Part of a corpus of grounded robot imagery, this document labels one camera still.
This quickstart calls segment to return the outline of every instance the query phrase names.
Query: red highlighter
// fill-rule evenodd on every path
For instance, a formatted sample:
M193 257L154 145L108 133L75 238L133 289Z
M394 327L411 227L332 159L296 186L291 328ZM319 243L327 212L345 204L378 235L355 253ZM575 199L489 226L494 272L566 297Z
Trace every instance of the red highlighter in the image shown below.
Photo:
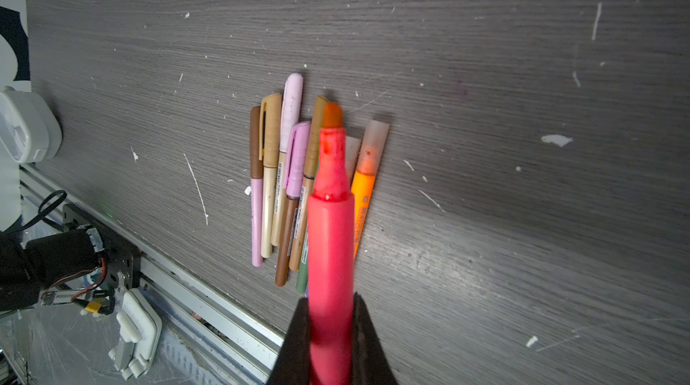
M319 172L308 203L312 385L350 383L355 198L345 171L342 109L323 114Z

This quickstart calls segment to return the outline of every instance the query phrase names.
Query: highlighter tip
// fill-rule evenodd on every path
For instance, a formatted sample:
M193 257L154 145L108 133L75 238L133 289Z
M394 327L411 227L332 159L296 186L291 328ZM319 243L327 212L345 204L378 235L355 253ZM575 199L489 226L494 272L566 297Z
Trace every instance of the highlighter tip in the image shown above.
M329 102L323 110L323 128L341 128L343 125L343 110L340 105Z

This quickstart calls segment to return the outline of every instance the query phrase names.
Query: pen cap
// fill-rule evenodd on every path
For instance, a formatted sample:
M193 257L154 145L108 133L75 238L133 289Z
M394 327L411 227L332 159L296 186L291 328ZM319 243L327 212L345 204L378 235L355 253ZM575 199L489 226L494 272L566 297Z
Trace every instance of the pen cap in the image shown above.
M249 113L249 163L253 179L263 178L263 165L259 160L259 118L261 107L254 106Z
M328 99L323 96L316 96L313 116L311 117L311 132L309 133L309 144L306 149L306 159L304 161L304 175L314 178L316 175L316 165L319 162L319 133L323 126L323 111L326 109Z
M280 151L288 152L290 129L299 121L299 107L302 105L302 85L304 79L300 74L291 74L285 81L283 91L283 110L280 115Z
M293 126L290 130L290 140L288 143L288 155L285 159L285 173L283 177L283 188L289 197L299 197L302 190L302 171L304 170L304 156L306 155L306 144L309 140L309 130L311 122L301 122Z
M369 121L367 129L364 131L362 149L359 151L359 159L357 160L358 173L372 177L376 176L384 145L386 145L389 127L391 125L388 123L377 122L376 120Z
M278 142L280 141L280 105L283 96L273 93L261 101L259 115L259 160L267 168L278 167Z
M352 181L352 176L355 174L355 164L357 163L357 155L359 154L359 146L361 144L362 140L359 138L345 138L345 173L350 181Z

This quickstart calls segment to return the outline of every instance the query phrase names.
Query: gray wooden table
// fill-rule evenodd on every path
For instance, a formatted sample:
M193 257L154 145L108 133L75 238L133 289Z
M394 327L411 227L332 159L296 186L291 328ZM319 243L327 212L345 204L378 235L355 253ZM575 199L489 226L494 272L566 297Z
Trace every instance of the gray wooden table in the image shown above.
M39 168L286 329L295 276L251 266L244 190L249 110L298 71L305 119L324 94L351 134L391 123L356 287L401 384L688 383L689 15L28 0L32 84L64 129Z

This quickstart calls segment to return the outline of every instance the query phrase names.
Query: pen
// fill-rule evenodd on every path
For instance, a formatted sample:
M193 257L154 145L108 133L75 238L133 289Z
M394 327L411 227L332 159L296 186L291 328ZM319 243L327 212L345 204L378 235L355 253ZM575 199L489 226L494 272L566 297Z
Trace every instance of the pen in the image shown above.
M316 97L314 112L311 119L311 131L309 132L309 144L307 145L306 158L304 161L304 178L302 180L302 190L299 194L298 220L295 223L293 250L290 253L290 269L297 271L300 268L300 258L302 256L302 245L306 237L306 215L307 199L314 190L314 176L316 166L319 163L319 133L323 124L323 109L326 108L328 99L323 96ZM306 285L306 274L304 274L304 284Z
M271 257L271 227L275 202L275 177L278 172L278 141L280 136L280 107L283 96L273 93L261 101L259 114L259 160L263 161L263 212L261 225L261 255Z
M355 256L359 248L359 240L362 238L364 220L367 218L371 192L374 189L376 173L381 163L381 154L388 136L388 123L370 120L364 131L362 149L359 151L357 171L352 182L352 193L355 195Z
M249 161L252 188L252 265L261 266L261 205L263 200L263 165L259 160L259 115L261 107L254 106L249 115Z
M287 81L285 81L285 90L283 91L283 109L280 115L280 157L278 159L273 227L271 229L271 244L274 246L278 246L280 231L283 227L286 196L282 181L285 176L285 158L288 152L290 129L299 121L299 106L302 104L303 83L304 80L300 74L291 74Z
M309 317L311 383L350 383L355 199L345 173L342 109L323 114L319 173L309 197Z
M352 175L355 174L355 164L357 163L357 156L359 154L359 145L362 144L362 140L359 138L346 137L345 138L345 172L347 173L348 185L352 181ZM297 292L299 294L306 293L307 277L309 272L309 263L307 262L307 256L309 252L309 238L304 238L304 249L302 249L302 254L299 258L299 273L298 273L298 283Z
M293 247L293 225L297 219L299 204L299 190L302 186L302 170L306 144L309 140L311 122L301 122L290 130L288 140L288 155L285 159L285 176L281 186L286 193L286 211L283 229L280 235L280 249L278 250L278 265L275 270L275 284L284 286L288 279L288 261Z

